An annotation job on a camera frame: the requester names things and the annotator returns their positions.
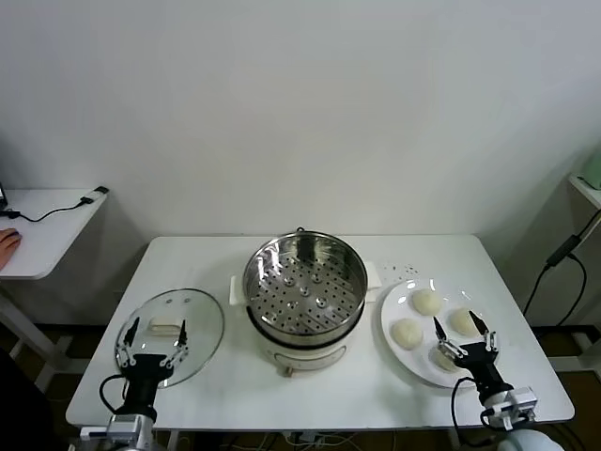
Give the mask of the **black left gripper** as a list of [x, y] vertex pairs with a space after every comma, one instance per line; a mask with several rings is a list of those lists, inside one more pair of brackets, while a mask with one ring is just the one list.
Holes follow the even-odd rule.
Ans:
[[121, 414], [156, 414], [154, 401], [159, 384], [169, 379], [174, 370], [188, 357], [188, 334], [183, 320], [173, 352], [164, 354], [138, 354], [134, 346], [140, 318], [125, 324], [116, 339], [116, 363], [128, 382]]

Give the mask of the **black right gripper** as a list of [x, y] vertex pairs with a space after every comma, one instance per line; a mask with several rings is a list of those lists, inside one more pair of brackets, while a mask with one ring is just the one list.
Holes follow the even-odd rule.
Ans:
[[469, 343], [459, 347], [448, 338], [438, 319], [433, 318], [438, 340], [433, 359], [440, 368], [448, 372], [456, 372], [459, 368], [468, 370], [475, 381], [479, 397], [493, 397], [512, 390], [513, 386], [501, 377], [495, 367], [498, 356], [497, 333], [489, 330], [473, 311], [470, 310], [469, 314], [485, 343]]

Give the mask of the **person's hand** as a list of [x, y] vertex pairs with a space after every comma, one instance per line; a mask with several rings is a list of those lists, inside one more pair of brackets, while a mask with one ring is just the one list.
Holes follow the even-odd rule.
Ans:
[[0, 232], [0, 270], [3, 270], [21, 244], [22, 235], [15, 228], [2, 229]]

